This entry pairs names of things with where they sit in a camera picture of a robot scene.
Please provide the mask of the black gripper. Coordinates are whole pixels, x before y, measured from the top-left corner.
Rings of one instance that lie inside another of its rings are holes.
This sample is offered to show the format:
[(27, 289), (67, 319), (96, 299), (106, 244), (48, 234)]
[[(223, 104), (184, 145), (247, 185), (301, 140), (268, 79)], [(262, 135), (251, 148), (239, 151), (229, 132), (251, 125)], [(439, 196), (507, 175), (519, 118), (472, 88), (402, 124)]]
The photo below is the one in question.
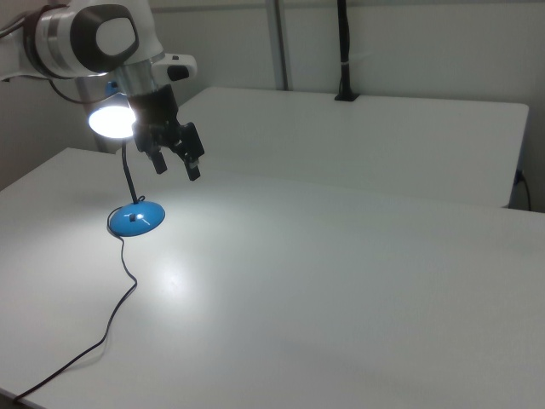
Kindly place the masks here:
[(180, 125), (178, 104), (171, 85), (164, 85), (148, 94), (129, 97), (136, 122), (133, 125), (135, 145), (146, 153), (158, 175), (167, 169), (160, 147), (168, 147), (185, 165), (190, 181), (200, 177), (199, 158), (204, 147), (194, 123)]

